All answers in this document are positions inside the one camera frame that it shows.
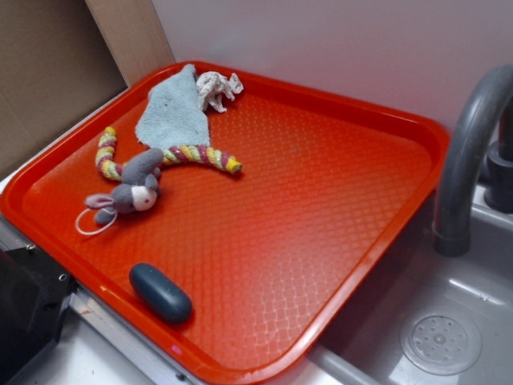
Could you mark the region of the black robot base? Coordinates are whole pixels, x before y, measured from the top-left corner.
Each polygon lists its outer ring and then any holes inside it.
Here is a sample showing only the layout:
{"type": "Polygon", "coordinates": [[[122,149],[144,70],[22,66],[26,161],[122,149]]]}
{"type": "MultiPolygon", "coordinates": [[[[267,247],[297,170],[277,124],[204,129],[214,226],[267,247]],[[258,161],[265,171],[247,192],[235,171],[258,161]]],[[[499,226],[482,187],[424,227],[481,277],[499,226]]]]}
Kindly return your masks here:
{"type": "Polygon", "coordinates": [[[74,280],[44,250],[1,252],[1,383],[11,384],[60,340],[74,280]]]}

